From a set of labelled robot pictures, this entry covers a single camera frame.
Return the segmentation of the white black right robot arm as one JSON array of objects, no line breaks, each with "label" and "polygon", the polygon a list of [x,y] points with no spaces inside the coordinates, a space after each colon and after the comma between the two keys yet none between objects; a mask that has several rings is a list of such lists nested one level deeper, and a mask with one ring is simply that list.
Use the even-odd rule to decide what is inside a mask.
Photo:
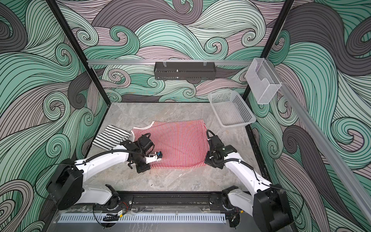
[{"label": "white black right robot arm", "polygon": [[227,191],[227,202],[248,213],[262,232],[277,232],[294,222],[287,191],[260,176],[245,162],[231,145],[225,146],[211,130],[206,131],[209,151],[204,163],[213,167],[228,168],[247,188]]}]

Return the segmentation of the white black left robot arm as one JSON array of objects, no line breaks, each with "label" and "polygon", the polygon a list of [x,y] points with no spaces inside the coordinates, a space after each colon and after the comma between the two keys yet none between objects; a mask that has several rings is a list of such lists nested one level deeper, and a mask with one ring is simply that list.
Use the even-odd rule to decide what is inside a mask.
[{"label": "white black left robot arm", "polygon": [[115,210],[121,202],[119,193],[109,184],[94,186],[87,182],[117,164],[135,165],[139,174],[150,170],[151,163],[160,161],[163,157],[162,152],[154,151],[150,136],[147,133],[137,141],[123,141],[112,149],[87,159],[63,160],[46,185],[57,208],[65,210],[77,204],[98,204],[108,210]]}]

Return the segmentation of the red white striped tank top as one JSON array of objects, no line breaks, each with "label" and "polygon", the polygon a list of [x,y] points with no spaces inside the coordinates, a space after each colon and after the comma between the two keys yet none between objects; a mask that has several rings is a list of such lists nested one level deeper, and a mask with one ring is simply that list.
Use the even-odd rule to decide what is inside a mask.
[{"label": "red white striped tank top", "polygon": [[134,127],[135,140],[150,133],[154,152],[161,152],[160,161],[150,164],[152,169],[193,169],[205,166],[209,151],[204,120],[178,122],[154,121],[144,128]]}]

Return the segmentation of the black white striped tank top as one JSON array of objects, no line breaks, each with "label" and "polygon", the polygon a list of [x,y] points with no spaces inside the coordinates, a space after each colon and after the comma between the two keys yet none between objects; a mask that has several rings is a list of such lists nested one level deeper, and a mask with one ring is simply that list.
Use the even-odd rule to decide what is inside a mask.
[{"label": "black white striped tank top", "polygon": [[130,137],[131,131],[109,125],[103,132],[96,136],[92,145],[103,150],[111,150],[121,142],[128,140]]}]

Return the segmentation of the white plastic laundry basket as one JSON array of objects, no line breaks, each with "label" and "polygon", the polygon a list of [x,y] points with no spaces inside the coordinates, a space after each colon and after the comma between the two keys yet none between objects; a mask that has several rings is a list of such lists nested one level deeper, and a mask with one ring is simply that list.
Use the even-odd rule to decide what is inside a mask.
[{"label": "white plastic laundry basket", "polygon": [[208,94],[208,100],[220,125],[224,128],[247,126],[256,122],[256,117],[239,93],[219,90]]}]

